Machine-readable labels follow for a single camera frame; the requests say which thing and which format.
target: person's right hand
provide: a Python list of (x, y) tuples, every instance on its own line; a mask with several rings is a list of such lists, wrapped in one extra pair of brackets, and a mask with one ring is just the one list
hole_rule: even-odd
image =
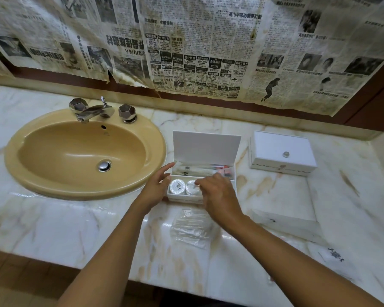
[(233, 227), (244, 218), (236, 198), (235, 190), (229, 178), (219, 173), (203, 179), (197, 179), (204, 196), (204, 207), (210, 217), (230, 233)]

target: brown wood panel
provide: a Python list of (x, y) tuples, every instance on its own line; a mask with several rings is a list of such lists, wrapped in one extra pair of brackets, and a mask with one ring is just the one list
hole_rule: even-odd
[(384, 131), (384, 89), (357, 112), (346, 125)]
[(206, 104), (210, 106), (218, 106), (224, 108), (232, 108), (246, 110), (251, 112), (260, 112), (266, 114), (294, 117), (300, 119), (308, 119), (313, 121), (321, 121), (327, 123), (345, 124), (351, 120), (353, 115), (363, 108), (369, 101), (384, 88), (384, 66), (373, 76), (373, 78), (341, 108), (341, 110), (333, 117), (328, 115), (305, 113), (293, 109), (274, 109), (266, 106), (261, 106), (254, 103), (244, 103), (240, 101), (225, 101), (220, 99), (211, 99), (206, 97), (185, 96), (179, 94), (170, 94), (167, 92), (156, 92), (155, 90), (143, 87), (132, 87), (124, 84), (117, 84), (110, 76), (110, 82), (83, 78), (69, 74), (61, 74), (37, 70), (31, 68), (15, 67), (10, 64), (5, 58), (1, 58), (3, 63), (10, 69), (15, 77), (29, 78), (33, 80), (61, 83), (67, 85), (90, 87), (101, 90), (109, 90), (128, 94), (138, 94), (143, 96), (158, 97), (172, 99), (175, 101), (184, 101), (190, 103)]

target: white box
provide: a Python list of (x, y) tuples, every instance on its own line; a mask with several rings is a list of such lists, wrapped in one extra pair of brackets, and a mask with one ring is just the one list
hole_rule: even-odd
[(253, 169), (308, 175), (317, 168), (309, 139), (254, 131), (249, 143)]
[[(218, 133), (198, 133), (189, 131), (173, 131), (174, 161), (187, 164), (214, 164), (231, 167), (231, 182), (236, 192), (235, 159), (239, 149), (241, 136)], [(181, 179), (185, 183), (202, 177), (172, 175), (172, 180)], [(167, 190), (170, 201), (183, 203), (202, 203), (202, 195), (177, 195)]]

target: hand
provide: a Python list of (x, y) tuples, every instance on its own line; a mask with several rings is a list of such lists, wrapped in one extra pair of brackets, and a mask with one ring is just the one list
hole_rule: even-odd
[(152, 207), (158, 205), (165, 196), (167, 187), (171, 182), (171, 174), (165, 174), (164, 172), (173, 167), (174, 164), (174, 162), (170, 162), (156, 171), (154, 175), (149, 178), (141, 193), (132, 203), (132, 206), (139, 208), (140, 211), (146, 215), (151, 211)]
[(197, 179), (204, 196), (204, 207), (210, 217), (230, 233), (234, 226), (244, 218), (229, 178), (215, 173), (211, 177)]

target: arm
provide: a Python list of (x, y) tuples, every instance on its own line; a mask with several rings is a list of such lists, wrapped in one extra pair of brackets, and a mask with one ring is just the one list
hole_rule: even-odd
[(275, 280), (296, 307), (384, 307), (379, 300), (244, 215), (232, 183), (220, 174), (198, 179), (204, 206)]
[(174, 164), (160, 168), (148, 180), (117, 227), (61, 296), (57, 307), (121, 304), (142, 221), (164, 197), (171, 181), (164, 172)]

